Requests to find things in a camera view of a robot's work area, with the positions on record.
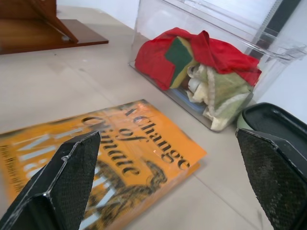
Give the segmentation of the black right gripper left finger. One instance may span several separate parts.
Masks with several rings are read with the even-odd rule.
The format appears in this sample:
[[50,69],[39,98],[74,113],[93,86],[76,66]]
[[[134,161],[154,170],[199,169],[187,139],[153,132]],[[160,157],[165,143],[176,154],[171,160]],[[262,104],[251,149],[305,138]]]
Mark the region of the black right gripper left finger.
[[65,141],[0,220],[2,230],[77,230],[94,180],[100,133]]

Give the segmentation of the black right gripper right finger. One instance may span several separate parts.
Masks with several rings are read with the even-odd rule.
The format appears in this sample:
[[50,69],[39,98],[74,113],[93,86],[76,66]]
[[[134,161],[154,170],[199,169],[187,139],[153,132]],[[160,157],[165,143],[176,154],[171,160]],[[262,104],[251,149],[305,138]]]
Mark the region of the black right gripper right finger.
[[307,228],[307,159],[289,141],[236,131],[249,182],[275,230]]

